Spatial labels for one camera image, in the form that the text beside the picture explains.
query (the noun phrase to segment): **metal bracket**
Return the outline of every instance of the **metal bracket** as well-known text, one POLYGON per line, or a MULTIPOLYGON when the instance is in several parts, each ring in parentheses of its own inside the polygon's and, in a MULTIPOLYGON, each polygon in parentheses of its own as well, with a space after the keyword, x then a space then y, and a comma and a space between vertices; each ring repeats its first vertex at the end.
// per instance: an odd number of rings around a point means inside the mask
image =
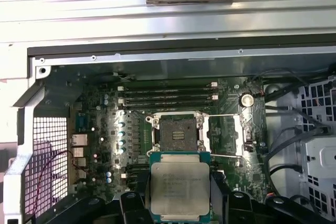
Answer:
POLYGON ((25 211, 25 168, 33 155, 33 118, 35 107, 43 100, 45 89, 42 88, 24 107, 24 143, 17 148, 17 156, 4 177, 4 215, 8 220, 24 223, 25 211))

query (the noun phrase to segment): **processor chip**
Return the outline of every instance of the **processor chip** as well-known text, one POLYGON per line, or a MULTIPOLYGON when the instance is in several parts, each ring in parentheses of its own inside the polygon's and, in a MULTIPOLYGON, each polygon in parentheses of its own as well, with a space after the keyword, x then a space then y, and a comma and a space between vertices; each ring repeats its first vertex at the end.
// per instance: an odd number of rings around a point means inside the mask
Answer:
POLYGON ((161 221, 200 221, 210 211, 209 165, 198 155, 161 155, 151 165, 151 211, 161 221))
POLYGON ((196 119, 161 120, 160 146, 162 151, 196 151, 196 119))

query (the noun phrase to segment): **ram slot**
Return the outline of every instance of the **ram slot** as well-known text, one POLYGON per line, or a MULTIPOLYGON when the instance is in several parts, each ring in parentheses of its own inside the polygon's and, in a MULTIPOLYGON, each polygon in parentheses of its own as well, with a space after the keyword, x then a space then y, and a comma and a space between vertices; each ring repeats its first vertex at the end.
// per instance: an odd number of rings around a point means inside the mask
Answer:
POLYGON ((123 110, 176 110, 176 109, 193 109, 213 106, 213 101, 192 104, 157 104, 157 105, 137 105, 137 106, 122 106, 123 110))
POLYGON ((136 99, 136 100, 124 100, 124 105, 134 105, 134 104, 156 104, 156 103, 179 103, 179 102, 205 102, 208 100, 214 100, 213 96, 206 97, 165 97, 165 98, 155 98, 155 99, 136 99))

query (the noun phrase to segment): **mesh grille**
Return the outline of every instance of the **mesh grille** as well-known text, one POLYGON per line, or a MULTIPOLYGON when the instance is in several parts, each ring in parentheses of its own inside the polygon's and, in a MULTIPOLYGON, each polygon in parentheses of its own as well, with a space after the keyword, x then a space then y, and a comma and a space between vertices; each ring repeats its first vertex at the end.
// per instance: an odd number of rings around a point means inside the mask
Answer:
MULTIPOLYGON (((25 213, 32 214, 41 170, 52 157, 67 150, 66 118, 34 118, 34 154, 26 167, 25 213)), ((67 195, 68 154, 56 156, 41 176, 36 216, 41 215, 67 195)))

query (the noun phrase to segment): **black cable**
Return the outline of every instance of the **black cable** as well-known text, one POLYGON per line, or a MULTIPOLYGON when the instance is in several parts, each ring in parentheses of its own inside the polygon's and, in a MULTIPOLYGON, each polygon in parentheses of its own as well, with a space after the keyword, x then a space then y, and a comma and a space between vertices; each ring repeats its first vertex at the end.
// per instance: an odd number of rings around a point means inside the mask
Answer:
POLYGON ((293 169, 298 173, 302 173, 302 166, 300 165, 279 165, 270 171, 270 175, 273 175, 274 173, 282 169, 293 169))
MULTIPOLYGON (((312 78, 312 79, 308 80, 307 82, 309 84, 314 84, 314 83, 317 83, 317 82, 325 81, 326 79, 327 79, 327 76, 325 76, 325 77, 319 77, 317 79, 316 78, 312 78)), ((297 89, 299 89, 302 86, 303 85, 302 85, 301 82, 296 82, 296 83, 289 84, 286 87, 284 87, 282 89, 279 89, 278 91, 275 91, 275 92, 273 92, 271 94, 266 95, 265 96, 265 102, 267 103, 267 102, 270 102, 270 101, 277 100, 280 97, 283 97, 284 95, 288 94, 289 92, 297 90, 297 89)))
POLYGON ((285 129, 282 129, 280 131, 280 133, 277 135, 277 137, 275 138, 275 140, 271 143, 271 146, 269 148, 269 150, 273 150, 274 146, 276 146, 276 143, 278 142, 279 138, 281 137, 281 135, 286 132, 286 131, 291 131, 291 130, 294 130, 294 131, 298 131, 299 128, 297 127, 289 127, 289 128, 285 128, 285 129))
POLYGON ((317 209, 317 207, 315 206, 314 202, 310 201, 307 197, 297 194, 297 195, 293 195, 289 199, 291 199, 293 201, 295 201, 297 199, 303 199, 304 201, 306 201, 307 203, 310 204, 310 206, 313 209, 313 211, 314 211, 315 214, 320 215, 320 211, 317 209))
POLYGON ((271 72, 275 72, 275 71, 285 71, 290 73, 292 76, 294 76, 296 79, 298 79, 300 82, 302 82, 305 86, 309 86, 309 83, 306 82, 305 80, 303 80, 300 76, 298 76, 296 73, 294 73, 292 70, 288 69, 288 68, 274 68, 274 69, 269 69, 266 71, 263 71, 257 75, 255 75, 251 81, 255 81, 258 77, 263 76, 266 73, 271 73, 271 72))
POLYGON ((316 129, 313 129, 309 132, 304 132, 298 136, 294 136, 292 137, 291 139, 279 144, 278 146, 276 146, 274 148, 274 150, 271 150, 267 156, 265 157, 265 160, 264 160, 264 167, 265 167, 265 176, 272 188, 272 190, 274 191, 274 193, 276 195, 280 195, 279 194, 279 191, 277 190, 277 188, 275 187, 272 179, 271 179, 271 174, 270 174, 270 171, 269 171, 269 160, 274 157, 278 152, 282 151, 284 148, 286 148, 287 146, 295 143, 295 142, 300 142, 301 140, 304 140, 304 139, 307 139, 307 138, 310 138, 312 136, 315 136, 315 135, 319 135, 319 134, 322 134, 324 132, 323 129, 321 128, 316 128, 316 129))
POLYGON ((275 187, 272 178, 271 178, 271 174, 269 171, 269 160, 274 157, 277 153, 279 153, 280 151, 282 151, 284 148, 286 148, 287 146, 295 143, 295 142, 300 142, 301 140, 313 137, 315 135, 319 135, 324 133, 324 128, 329 129, 330 127, 327 125, 324 125, 323 123, 315 120, 314 118, 308 116, 307 114, 304 114, 303 112, 301 112, 300 110, 296 109, 296 108, 292 108, 292 107, 287 107, 287 106, 280 106, 280 107, 275 107, 275 106, 265 106, 266 109, 268 110, 277 110, 277 111, 287 111, 287 112, 295 112, 300 114, 303 118, 305 118, 307 121, 309 121, 310 123, 314 124, 314 126, 316 127, 315 129, 309 131, 309 132, 304 132, 300 135, 294 136, 289 140, 284 141, 283 143, 279 144, 278 146, 276 146, 273 150, 270 150, 270 152, 266 155, 265 160, 264 160, 264 166, 265 166, 265 176, 269 181, 269 184, 271 186, 271 188, 273 189, 274 193, 276 195, 279 195, 279 191, 277 190, 277 188, 275 187))
POLYGON ((293 108, 293 107, 288 107, 288 106, 279 106, 279 107, 275 107, 275 106, 265 106, 265 109, 267 110, 277 110, 277 111, 287 111, 287 112, 295 112, 298 113, 300 116, 302 116, 304 119, 306 119, 308 122, 314 124, 315 127, 328 127, 327 125, 315 120, 314 118, 312 118, 311 116, 303 113, 302 111, 293 108))

